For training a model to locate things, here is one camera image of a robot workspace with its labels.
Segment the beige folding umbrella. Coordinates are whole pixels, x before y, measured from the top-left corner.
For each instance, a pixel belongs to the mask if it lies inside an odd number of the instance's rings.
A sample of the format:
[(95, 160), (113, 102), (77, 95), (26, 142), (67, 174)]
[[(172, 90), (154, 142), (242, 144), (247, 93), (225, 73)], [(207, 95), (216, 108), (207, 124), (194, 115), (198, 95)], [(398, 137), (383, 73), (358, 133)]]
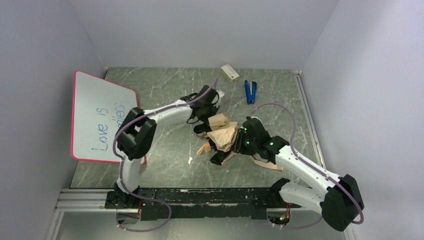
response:
[(207, 140), (197, 151), (197, 155), (203, 152), (215, 151), (210, 162), (221, 166), (237, 154), (231, 150), (231, 146), (236, 142), (237, 130), (240, 127), (238, 122), (230, 121), (224, 114), (216, 114), (208, 118), (206, 123), (196, 125), (194, 133)]

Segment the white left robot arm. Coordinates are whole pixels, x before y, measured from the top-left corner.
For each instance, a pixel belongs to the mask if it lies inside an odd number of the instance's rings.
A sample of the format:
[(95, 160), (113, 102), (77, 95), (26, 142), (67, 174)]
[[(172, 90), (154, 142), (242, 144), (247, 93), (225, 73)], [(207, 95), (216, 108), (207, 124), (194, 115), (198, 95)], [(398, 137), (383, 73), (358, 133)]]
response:
[(220, 108), (224, 92), (205, 85), (194, 92), (161, 108), (143, 110), (132, 108), (119, 127), (113, 140), (113, 153), (120, 158), (118, 179), (114, 186), (117, 199), (129, 207), (137, 202), (138, 175), (161, 127), (196, 119), (208, 123)]

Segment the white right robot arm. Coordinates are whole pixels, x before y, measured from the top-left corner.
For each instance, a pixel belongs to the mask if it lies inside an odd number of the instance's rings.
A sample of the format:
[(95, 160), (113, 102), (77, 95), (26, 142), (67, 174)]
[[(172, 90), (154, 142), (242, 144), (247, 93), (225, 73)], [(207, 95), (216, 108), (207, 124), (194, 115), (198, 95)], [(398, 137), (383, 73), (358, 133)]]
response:
[(340, 176), (311, 161), (280, 136), (271, 137), (257, 117), (247, 117), (237, 131), (234, 152), (253, 157), (263, 167), (284, 169), (304, 181), (301, 186), (281, 178), (271, 190), (276, 198), (321, 215), (334, 230), (343, 232), (364, 209), (354, 177)]

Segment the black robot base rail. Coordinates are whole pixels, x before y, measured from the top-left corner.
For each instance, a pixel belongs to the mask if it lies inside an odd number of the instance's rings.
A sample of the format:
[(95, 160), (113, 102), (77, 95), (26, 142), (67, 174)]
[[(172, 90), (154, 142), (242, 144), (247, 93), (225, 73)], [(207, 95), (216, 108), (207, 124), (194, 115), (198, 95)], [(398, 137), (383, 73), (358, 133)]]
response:
[(297, 208), (283, 201), (277, 191), (254, 188), (139, 188), (131, 206), (118, 200), (114, 190), (106, 195), (104, 208), (118, 213), (132, 213), (141, 221), (160, 219), (238, 218), (268, 219), (267, 211)]

